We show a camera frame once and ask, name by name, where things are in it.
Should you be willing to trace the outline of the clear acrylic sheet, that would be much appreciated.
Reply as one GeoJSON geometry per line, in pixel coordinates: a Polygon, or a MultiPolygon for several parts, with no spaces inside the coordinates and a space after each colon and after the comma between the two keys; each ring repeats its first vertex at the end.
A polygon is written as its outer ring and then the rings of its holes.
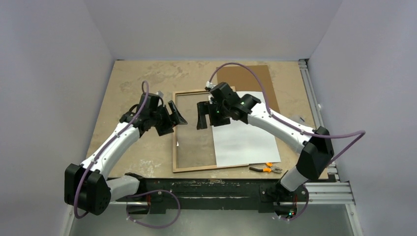
{"type": "Polygon", "coordinates": [[[176,105],[188,122],[177,126],[177,166],[190,168],[216,164],[211,127],[197,130],[197,103],[207,101],[207,94],[177,95],[176,105]]]}

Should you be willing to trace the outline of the printed photo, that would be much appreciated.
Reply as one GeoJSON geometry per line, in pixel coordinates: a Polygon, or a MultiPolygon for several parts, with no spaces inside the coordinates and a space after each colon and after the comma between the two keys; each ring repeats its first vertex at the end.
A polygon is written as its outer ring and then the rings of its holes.
{"type": "Polygon", "coordinates": [[[281,162],[275,137],[250,124],[231,120],[212,135],[217,167],[281,162]]]}

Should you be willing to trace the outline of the brown cardboard backing board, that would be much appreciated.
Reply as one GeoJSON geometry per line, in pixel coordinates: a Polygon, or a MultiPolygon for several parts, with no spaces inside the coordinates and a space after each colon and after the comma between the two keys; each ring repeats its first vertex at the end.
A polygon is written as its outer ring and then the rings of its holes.
{"type": "Polygon", "coordinates": [[[241,66],[225,66],[218,70],[217,81],[226,82],[234,87],[242,97],[250,94],[262,102],[265,102],[262,91],[266,93],[269,107],[279,112],[279,106],[272,83],[272,78],[267,65],[249,65],[250,71],[241,66]]]}

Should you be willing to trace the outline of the black wooden picture frame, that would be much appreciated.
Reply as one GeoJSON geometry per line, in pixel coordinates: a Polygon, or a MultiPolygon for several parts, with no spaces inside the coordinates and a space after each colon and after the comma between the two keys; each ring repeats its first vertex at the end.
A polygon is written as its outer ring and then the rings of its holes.
{"type": "Polygon", "coordinates": [[[197,130],[197,103],[206,101],[204,89],[173,92],[173,101],[188,122],[179,125],[173,133],[173,173],[218,170],[213,132],[211,128],[197,130]]]}

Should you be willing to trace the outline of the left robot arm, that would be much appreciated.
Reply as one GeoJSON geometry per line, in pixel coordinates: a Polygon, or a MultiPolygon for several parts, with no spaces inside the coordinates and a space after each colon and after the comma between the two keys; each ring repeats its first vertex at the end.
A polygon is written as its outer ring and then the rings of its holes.
{"type": "Polygon", "coordinates": [[[141,201],[147,194],[147,188],[140,184],[140,176],[125,174],[108,179],[111,170],[151,128],[163,136],[173,133],[174,127],[186,124],[173,101],[164,105],[158,94],[143,93],[140,102],[120,117],[114,131],[98,150],[81,164],[70,164],[66,168],[64,202],[74,207],[75,215],[78,215],[79,209],[100,215],[110,202],[118,199],[129,196],[134,201],[141,201]]]}

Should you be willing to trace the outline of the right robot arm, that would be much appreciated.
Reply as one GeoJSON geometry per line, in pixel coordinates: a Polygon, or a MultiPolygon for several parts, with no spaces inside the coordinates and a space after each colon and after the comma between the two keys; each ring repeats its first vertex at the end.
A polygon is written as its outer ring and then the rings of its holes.
{"type": "Polygon", "coordinates": [[[334,156],[329,131],[308,127],[282,116],[259,98],[238,95],[226,83],[207,88],[207,101],[197,103],[198,130],[229,125],[231,120],[262,129],[284,141],[299,154],[296,165],[286,172],[276,187],[277,196],[290,199],[309,180],[317,180],[334,156]]]}

